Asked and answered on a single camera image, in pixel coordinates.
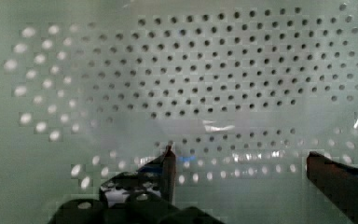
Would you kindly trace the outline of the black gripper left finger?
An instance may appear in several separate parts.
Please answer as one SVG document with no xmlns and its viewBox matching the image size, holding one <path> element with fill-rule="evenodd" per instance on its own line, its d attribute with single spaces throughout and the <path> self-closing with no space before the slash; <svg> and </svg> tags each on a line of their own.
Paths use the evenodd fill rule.
<svg viewBox="0 0 358 224">
<path fill-rule="evenodd" d="M 134 172 L 103 182 L 99 198 L 63 203 L 48 224 L 224 224 L 189 206 L 173 205 L 176 157 L 171 145 Z"/>
</svg>

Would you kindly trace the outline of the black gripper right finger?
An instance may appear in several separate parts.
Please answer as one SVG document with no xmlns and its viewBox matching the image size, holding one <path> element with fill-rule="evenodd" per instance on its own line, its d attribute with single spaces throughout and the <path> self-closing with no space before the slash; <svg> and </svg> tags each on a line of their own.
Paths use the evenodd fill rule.
<svg viewBox="0 0 358 224">
<path fill-rule="evenodd" d="M 358 168 L 311 151 L 306 159 L 308 180 L 350 221 L 358 224 Z"/>
</svg>

